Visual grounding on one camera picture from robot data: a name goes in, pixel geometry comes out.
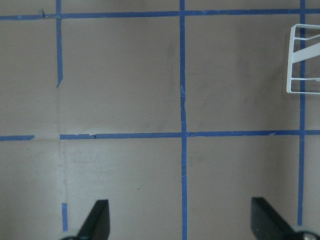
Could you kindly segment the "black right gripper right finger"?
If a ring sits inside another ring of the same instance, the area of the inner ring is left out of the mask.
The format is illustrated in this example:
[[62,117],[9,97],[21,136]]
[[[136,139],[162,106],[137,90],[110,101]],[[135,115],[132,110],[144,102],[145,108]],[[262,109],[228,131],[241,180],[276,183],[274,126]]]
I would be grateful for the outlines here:
[[295,230],[263,197],[252,197],[250,228],[257,240],[318,240],[320,236],[308,230]]

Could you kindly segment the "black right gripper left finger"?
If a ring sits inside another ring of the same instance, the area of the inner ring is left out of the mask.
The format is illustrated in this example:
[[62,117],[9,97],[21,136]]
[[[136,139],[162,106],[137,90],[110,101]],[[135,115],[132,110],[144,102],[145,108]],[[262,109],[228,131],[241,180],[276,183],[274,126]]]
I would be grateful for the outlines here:
[[108,199],[97,200],[76,234],[61,240],[108,240],[110,236],[110,208]]

